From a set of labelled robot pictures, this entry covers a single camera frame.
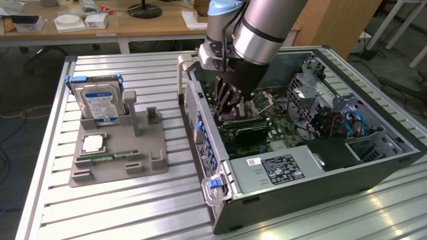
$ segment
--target wooden cabinet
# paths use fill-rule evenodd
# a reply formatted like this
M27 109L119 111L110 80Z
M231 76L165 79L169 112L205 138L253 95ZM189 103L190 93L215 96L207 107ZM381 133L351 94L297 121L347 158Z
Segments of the wooden cabinet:
M294 46L329 45L346 58L382 0L309 0Z

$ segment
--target white box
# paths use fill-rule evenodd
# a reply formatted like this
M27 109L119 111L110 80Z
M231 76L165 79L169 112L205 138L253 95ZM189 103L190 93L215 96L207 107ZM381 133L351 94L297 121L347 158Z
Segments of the white box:
M41 32L46 21L42 16L11 16L19 32Z
M362 32L358 43L351 50L351 54L361 54L365 51L366 46L371 41L371 38L373 36L366 31Z
M83 23L83 20L77 15L62 15L55 19L57 31L62 33L77 32L87 30L87 26Z
M85 20L89 29L106 29L109 25L107 14L91 14Z

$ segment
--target barcode sticker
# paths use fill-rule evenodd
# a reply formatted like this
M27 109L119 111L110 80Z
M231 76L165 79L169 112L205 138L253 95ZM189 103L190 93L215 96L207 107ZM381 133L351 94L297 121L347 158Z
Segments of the barcode sticker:
M262 164L262 158L261 157L250 158L246 161L247 161L247 165L250 165L250 166Z

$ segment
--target hard drive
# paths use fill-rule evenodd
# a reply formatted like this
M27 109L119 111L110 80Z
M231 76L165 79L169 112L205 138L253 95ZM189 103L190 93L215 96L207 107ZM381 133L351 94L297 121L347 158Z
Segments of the hard drive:
M123 103L123 77L121 74L102 77L75 76L66 83L79 104L83 118L94 119L98 126L119 124L119 116L127 114Z

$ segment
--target robotic arm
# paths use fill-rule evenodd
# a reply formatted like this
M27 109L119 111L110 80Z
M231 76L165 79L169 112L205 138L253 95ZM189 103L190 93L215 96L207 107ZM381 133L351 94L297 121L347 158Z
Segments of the robotic arm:
M199 61L217 77L215 120L241 117L307 0L211 0Z

